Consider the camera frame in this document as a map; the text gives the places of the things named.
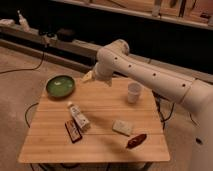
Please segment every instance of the wooden surface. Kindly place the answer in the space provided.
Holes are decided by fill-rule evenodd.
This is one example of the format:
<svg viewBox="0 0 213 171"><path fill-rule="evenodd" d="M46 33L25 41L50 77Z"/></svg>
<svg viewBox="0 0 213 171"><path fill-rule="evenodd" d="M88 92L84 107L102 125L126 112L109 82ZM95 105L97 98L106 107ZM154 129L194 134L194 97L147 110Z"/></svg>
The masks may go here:
<svg viewBox="0 0 213 171"><path fill-rule="evenodd" d="M202 13L213 15L212 0L188 0L185 9L184 18L197 21L200 23L208 23L208 19L200 17Z"/></svg>
<svg viewBox="0 0 213 171"><path fill-rule="evenodd" d="M103 82L81 83L68 98L53 101L42 93L22 147L21 163L98 163L168 161L170 159L163 130L156 111L154 97L147 88L137 104L126 101L127 85L133 80L113 79L112 87ZM78 105L91 122L83 139L72 144L64 126L71 116L67 102ZM116 119L134 124L130 137L112 131ZM129 139L146 133L143 144L129 150Z"/></svg>
<svg viewBox="0 0 213 171"><path fill-rule="evenodd" d="M174 7L170 7L171 0L163 0L160 9L161 14L178 16L181 0L177 0ZM115 8L123 8L140 12L152 12L154 0L92 0L92 3Z"/></svg>

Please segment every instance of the paper cup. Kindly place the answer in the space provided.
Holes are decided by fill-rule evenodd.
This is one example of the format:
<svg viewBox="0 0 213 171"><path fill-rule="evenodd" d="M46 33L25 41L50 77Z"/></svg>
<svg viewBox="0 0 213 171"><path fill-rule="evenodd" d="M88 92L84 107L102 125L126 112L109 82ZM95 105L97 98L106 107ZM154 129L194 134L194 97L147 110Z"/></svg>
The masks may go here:
<svg viewBox="0 0 213 171"><path fill-rule="evenodd" d="M141 94L141 85L139 83L130 83L128 85L127 101L129 103L136 103Z"/></svg>

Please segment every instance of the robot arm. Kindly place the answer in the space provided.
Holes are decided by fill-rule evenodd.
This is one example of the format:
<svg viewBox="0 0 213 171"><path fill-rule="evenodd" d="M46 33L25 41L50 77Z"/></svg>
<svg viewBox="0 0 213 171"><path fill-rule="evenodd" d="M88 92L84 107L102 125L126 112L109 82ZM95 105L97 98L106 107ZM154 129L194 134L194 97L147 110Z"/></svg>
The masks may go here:
<svg viewBox="0 0 213 171"><path fill-rule="evenodd" d="M113 72L122 73L167 99L196 114L198 126L194 144L191 171L213 170L213 86L183 74L165 70L128 57L129 46L117 40L97 53L92 77L110 82Z"/></svg>

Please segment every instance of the white block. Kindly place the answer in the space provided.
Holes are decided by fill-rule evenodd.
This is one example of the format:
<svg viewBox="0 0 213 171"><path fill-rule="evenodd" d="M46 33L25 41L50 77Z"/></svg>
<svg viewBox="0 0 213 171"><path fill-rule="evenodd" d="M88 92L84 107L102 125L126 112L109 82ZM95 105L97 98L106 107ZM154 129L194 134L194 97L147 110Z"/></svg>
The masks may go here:
<svg viewBox="0 0 213 171"><path fill-rule="evenodd" d="M130 136L132 133L133 124L126 121L116 120L112 129L116 132Z"/></svg>

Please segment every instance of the floor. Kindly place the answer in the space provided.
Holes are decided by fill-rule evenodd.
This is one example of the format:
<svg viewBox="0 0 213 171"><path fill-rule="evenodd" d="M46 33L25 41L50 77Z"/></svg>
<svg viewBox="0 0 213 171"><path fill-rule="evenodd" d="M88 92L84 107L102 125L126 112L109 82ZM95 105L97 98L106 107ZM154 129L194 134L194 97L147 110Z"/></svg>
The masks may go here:
<svg viewBox="0 0 213 171"><path fill-rule="evenodd" d="M40 60L20 52L0 47L0 72L33 68ZM39 101L40 94L49 78L66 74L72 77L82 77L83 73L44 61L35 71L19 71L0 74L0 171L30 171L29 164L18 163L17 158L27 135L28 127L25 123L26 109ZM162 112L166 115L171 109L171 103L163 100ZM35 107L29 113L29 120L33 117ZM191 146L195 125L189 113L175 105L172 118L167 122L165 137L171 155L170 162L154 163L150 171L186 171L190 162ZM34 164L36 171L41 170ZM54 170L62 169L55 164ZM139 170L143 163L111 164L110 171ZM104 171L107 164L81 164L74 171Z"/></svg>

